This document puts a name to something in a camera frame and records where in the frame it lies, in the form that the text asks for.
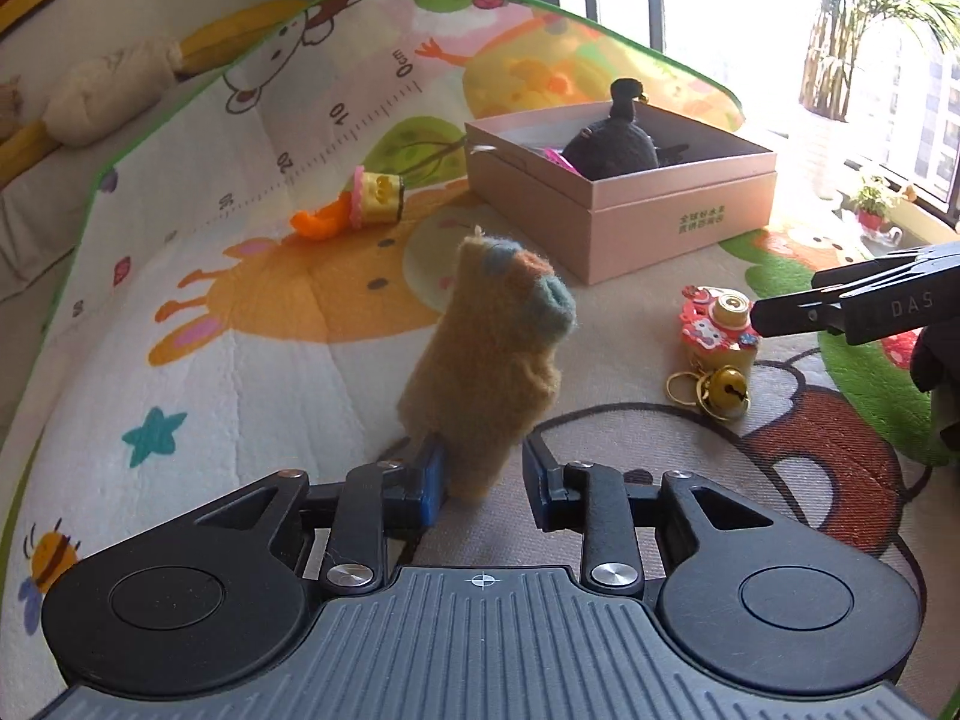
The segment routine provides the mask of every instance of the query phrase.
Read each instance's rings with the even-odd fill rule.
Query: potted plant
[[[904,231],[890,224],[890,211],[901,198],[909,201],[909,194],[896,194],[875,172],[860,172],[860,188],[851,198],[853,215],[864,237],[878,244],[899,245]]]
[[[847,110],[861,41],[871,25],[900,20],[928,28],[946,53],[960,47],[960,4],[952,0],[820,0],[810,30],[797,141],[814,189],[832,197],[848,157]]]
[[[890,218],[896,196],[878,175],[863,175],[860,188],[851,199],[856,220],[865,231],[880,232]]]

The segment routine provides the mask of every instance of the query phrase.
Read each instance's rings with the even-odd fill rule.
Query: red cartoon character
[[[244,113],[260,100],[263,88],[277,77],[300,46],[316,46],[333,32],[333,17],[352,4],[351,0],[324,0],[282,26],[242,62],[224,73],[233,94],[227,112]]]

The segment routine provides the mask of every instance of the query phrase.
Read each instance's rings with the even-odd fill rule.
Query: mat
[[[278,467],[342,479],[400,436],[395,401],[459,241],[477,224],[524,240],[467,189],[464,122],[603,100],[618,76],[642,79],[651,104],[741,125],[712,81],[531,1],[320,0],[104,171],[0,454],[1,717],[62,688],[38,620],[74,562]],[[337,199],[358,164],[404,176],[404,220],[293,237],[291,213]],[[904,384],[911,338],[765,341],[735,428],[662,393],[683,286],[763,295],[862,256],[829,215],[788,210],[723,247],[590,289],[570,280],[580,324],[551,440],[635,480],[699,470],[889,560],[925,606],[902,684],[937,712],[960,656],[960,517]],[[578,562],[573,535],[535,531],[517,477],[514,458],[482,507],[447,507],[416,559]]]

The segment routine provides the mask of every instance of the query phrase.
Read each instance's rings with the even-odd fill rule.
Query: bamboo plant
[[[914,30],[928,28],[944,53],[960,47],[960,4],[954,0],[820,0],[803,66],[800,104],[846,122],[853,69],[864,33],[896,19]]]

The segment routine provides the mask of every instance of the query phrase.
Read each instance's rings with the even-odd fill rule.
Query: red flower pot
[[[862,208],[857,209],[856,220],[860,222],[862,228],[870,230],[871,232],[880,232],[880,228],[883,225],[883,217],[877,214],[871,214]]]

